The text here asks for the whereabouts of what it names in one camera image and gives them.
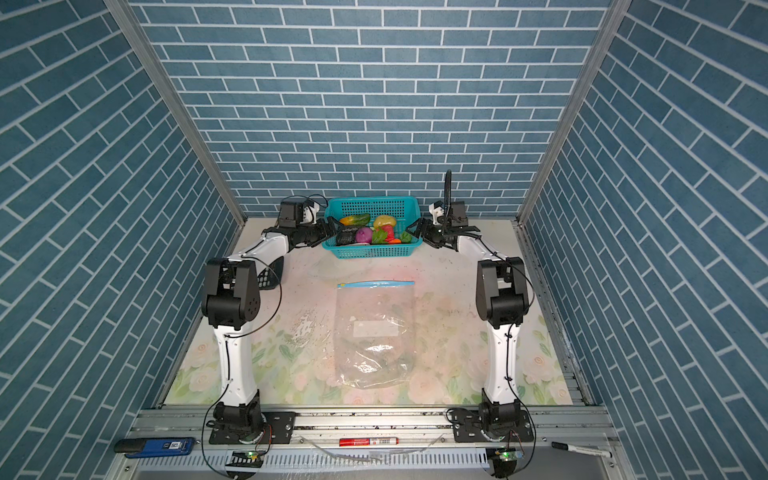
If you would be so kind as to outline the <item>teal plastic basket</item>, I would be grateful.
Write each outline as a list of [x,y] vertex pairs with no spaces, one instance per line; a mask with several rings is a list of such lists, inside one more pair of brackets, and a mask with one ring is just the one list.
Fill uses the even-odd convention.
[[[409,232],[409,225],[420,217],[420,208],[418,202],[412,197],[350,197],[332,199],[325,209],[325,219],[338,227],[337,232],[342,227],[339,220],[343,217],[356,214],[370,215],[370,222],[367,227],[372,230],[373,222],[379,215],[391,215],[396,218],[397,224],[394,227],[395,238],[403,231]],[[335,237],[324,241],[322,246],[333,253],[339,259],[358,259],[358,258],[382,258],[382,257],[404,257],[409,256],[422,244],[420,238],[414,238],[410,244],[360,244],[355,243],[347,246],[336,246]]]

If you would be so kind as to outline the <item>yellow toy potato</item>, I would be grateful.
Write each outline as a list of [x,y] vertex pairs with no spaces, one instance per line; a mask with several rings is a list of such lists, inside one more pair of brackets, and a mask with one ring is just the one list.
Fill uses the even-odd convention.
[[397,224],[397,220],[395,217],[391,215],[379,215],[376,217],[376,219],[373,222],[373,227],[375,229],[382,229],[385,226],[389,226],[394,228]]

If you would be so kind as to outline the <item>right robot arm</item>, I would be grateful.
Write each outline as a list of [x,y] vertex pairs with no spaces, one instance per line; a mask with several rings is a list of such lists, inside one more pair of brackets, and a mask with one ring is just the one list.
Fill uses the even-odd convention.
[[447,219],[422,218],[406,231],[433,248],[449,248],[476,263],[475,305],[485,322],[489,366],[477,412],[469,420],[449,419],[456,439],[468,440],[469,432],[477,429],[491,441],[534,441],[535,423],[515,379],[518,337],[533,304],[523,260],[499,253],[478,228],[455,226]]

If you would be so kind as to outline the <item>clear zip top bag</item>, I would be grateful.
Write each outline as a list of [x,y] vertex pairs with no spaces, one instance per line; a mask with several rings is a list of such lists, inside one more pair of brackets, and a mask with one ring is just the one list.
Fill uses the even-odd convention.
[[404,382],[415,364],[415,283],[377,280],[336,289],[333,349],[342,384],[356,389]]

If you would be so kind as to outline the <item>purple toy onion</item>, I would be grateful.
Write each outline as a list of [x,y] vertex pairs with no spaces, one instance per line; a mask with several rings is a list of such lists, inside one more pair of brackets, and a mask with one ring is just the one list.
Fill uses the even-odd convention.
[[373,230],[370,227],[363,226],[355,232],[355,242],[360,244],[371,244],[373,239]]

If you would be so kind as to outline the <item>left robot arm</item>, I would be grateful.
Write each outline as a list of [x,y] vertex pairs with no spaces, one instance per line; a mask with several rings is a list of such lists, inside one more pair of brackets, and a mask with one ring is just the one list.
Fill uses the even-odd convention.
[[205,266],[202,313],[214,330],[221,367],[221,394],[203,425],[216,445],[248,445],[271,440],[253,374],[251,337],[268,323],[255,323],[261,306],[259,275],[280,281],[273,264],[293,250],[313,248],[333,238],[341,224],[335,220],[278,220],[253,245]]

